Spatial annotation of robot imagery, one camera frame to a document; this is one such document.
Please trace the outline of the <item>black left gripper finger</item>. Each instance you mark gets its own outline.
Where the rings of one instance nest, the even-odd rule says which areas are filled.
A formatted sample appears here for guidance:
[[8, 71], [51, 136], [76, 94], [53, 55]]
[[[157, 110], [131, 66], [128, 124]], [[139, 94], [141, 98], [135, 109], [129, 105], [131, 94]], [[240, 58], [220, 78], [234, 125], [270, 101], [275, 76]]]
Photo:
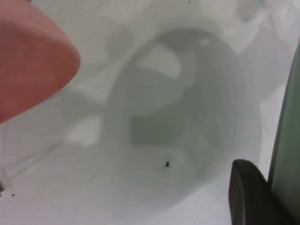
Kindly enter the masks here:
[[228, 200], [233, 225], [294, 224], [260, 170], [248, 160], [232, 162]]

